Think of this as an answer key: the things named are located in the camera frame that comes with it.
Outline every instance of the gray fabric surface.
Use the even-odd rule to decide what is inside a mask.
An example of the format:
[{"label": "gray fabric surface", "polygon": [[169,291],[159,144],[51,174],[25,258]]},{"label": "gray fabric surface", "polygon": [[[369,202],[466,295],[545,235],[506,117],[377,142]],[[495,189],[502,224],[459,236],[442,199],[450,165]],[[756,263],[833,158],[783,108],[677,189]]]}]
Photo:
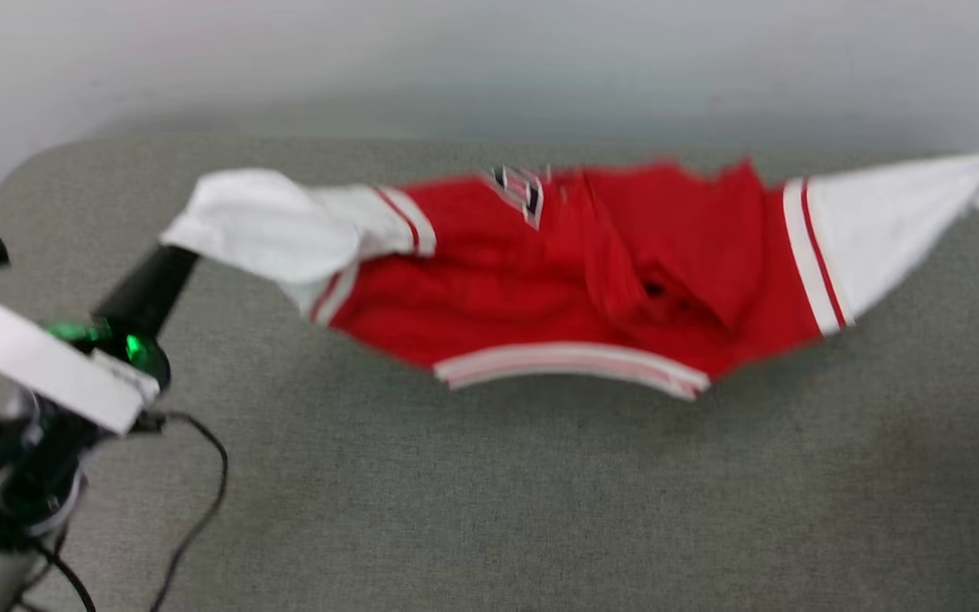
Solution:
[{"label": "gray fabric surface", "polygon": [[[711,169],[742,151],[668,151]],[[223,167],[392,183],[644,150],[161,136],[72,144],[0,189],[0,299],[84,314]],[[769,179],[904,154],[757,151]],[[451,393],[205,264],[164,337],[168,408],[232,453],[168,609],[979,609],[979,217],[860,325],[694,404],[570,377]],[[108,445],[66,557],[144,609],[205,508],[190,430]],[[35,597],[79,609],[65,582]]]}]

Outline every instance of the striped trim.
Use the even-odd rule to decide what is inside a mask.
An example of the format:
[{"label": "striped trim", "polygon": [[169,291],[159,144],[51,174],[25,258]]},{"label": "striped trim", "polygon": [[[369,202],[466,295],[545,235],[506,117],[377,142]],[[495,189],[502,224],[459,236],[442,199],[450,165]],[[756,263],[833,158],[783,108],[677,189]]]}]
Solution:
[{"label": "striped trim", "polygon": [[358,264],[351,263],[346,269],[332,275],[327,288],[320,294],[310,311],[308,320],[322,326],[330,325],[338,310],[346,303],[357,284]]},{"label": "striped trim", "polygon": [[811,237],[811,249],[815,252],[815,259],[818,260],[818,268],[823,272],[823,282],[826,283],[826,295],[830,299],[830,306],[833,307],[833,314],[839,326],[846,326],[844,315],[840,311],[840,302],[836,298],[836,291],[833,289],[833,280],[829,275],[829,267],[826,264],[826,257],[823,256],[823,249],[818,246],[818,235],[815,233],[815,224],[811,221],[811,199],[807,197],[807,190],[811,189],[811,179],[803,179],[803,189],[800,193],[800,203],[803,206],[803,220],[807,225],[807,235]]},{"label": "striped trim", "polygon": [[831,336],[844,325],[846,317],[840,311],[836,291],[811,224],[806,181],[797,179],[784,186],[784,223],[788,229],[795,267],[800,271],[803,290],[815,322],[823,336]]},{"label": "striped trim", "polygon": [[710,386],[702,371],[654,353],[610,344],[547,342],[486,348],[434,366],[452,388],[537,373],[579,373],[646,384],[685,400]]},{"label": "striped trim", "polygon": [[376,187],[376,194],[410,225],[410,232],[415,236],[416,254],[431,257],[436,252],[436,232],[422,209],[404,191],[392,187]]}]

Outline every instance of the jersey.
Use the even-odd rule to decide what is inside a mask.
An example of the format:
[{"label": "jersey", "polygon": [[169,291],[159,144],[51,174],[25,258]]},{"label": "jersey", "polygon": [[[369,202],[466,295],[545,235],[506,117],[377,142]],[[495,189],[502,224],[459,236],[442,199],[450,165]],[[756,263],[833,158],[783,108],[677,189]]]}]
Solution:
[{"label": "jersey", "polygon": [[563,372],[692,399],[853,324],[978,190],[979,156],[773,187],[749,163],[337,189],[242,170],[204,178],[163,240],[451,387]]},{"label": "jersey", "polygon": [[823,333],[784,194],[745,164],[713,179],[672,163],[500,167],[372,194],[416,256],[354,261],[306,314],[452,387],[566,372],[694,398]]}]

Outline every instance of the red fabric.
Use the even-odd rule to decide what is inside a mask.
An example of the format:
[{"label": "red fabric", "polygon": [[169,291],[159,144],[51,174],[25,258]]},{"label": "red fabric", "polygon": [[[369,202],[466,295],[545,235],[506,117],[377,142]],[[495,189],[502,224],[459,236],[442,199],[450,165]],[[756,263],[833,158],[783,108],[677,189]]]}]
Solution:
[{"label": "red fabric", "polygon": [[435,255],[362,263],[331,325],[412,363],[594,342],[716,378],[820,336],[784,190],[747,164],[715,178],[673,163],[558,172],[537,228],[481,175],[399,188],[430,220]]}]

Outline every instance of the red stripe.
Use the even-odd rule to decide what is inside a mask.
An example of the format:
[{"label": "red stripe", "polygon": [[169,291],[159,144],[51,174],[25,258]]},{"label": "red stripe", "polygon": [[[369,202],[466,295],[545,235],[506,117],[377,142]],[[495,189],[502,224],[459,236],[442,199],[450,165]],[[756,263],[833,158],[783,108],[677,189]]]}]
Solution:
[{"label": "red stripe", "polygon": [[818,268],[823,272],[823,281],[826,282],[826,293],[830,296],[830,306],[833,307],[833,314],[836,315],[836,324],[846,326],[844,314],[840,312],[840,303],[836,301],[836,291],[833,290],[833,281],[830,279],[829,269],[826,267],[826,259],[823,259],[823,249],[818,246],[818,236],[815,236],[815,225],[811,222],[811,206],[807,200],[807,178],[803,179],[803,191],[800,194],[803,201],[803,220],[807,224],[807,235],[811,236],[811,247],[815,249],[815,259],[818,260]]},{"label": "red stripe", "polygon": [[376,191],[377,196],[380,196],[380,199],[382,199],[382,201],[387,202],[388,206],[391,206],[392,210],[396,214],[398,214],[398,216],[403,218],[405,222],[407,222],[407,226],[408,228],[410,228],[410,235],[415,237],[415,243],[413,243],[413,252],[418,252],[418,228],[415,228],[415,225],[411,223],[410,219],[407,218],[407,216],[405,216],[405,214],[403,214],[401,210],[399,210],[398,206],[395,206],[395,202],[392,201],[392,198],[388,197],[388,194],[384,193],[384,190],[381,190],[380,187],[373,187],[373,190]]},{"label": "red stripe", "polygon": [[308,314],[309,321],[315,323],[316,319],[319,318],[320,309],[323,307],[323,302],[326,302],[327,298],[330,298],[331,294],[334,293],[335,286],[338,284],[338,276],[341,274],[342,272],[335,272],[334,275],[331,275],[330,281],[327,281],[326,289],[323,290],[323,293],[320,294],[320,298],[316,299],[315,304],[312,305],[312,311]]}]

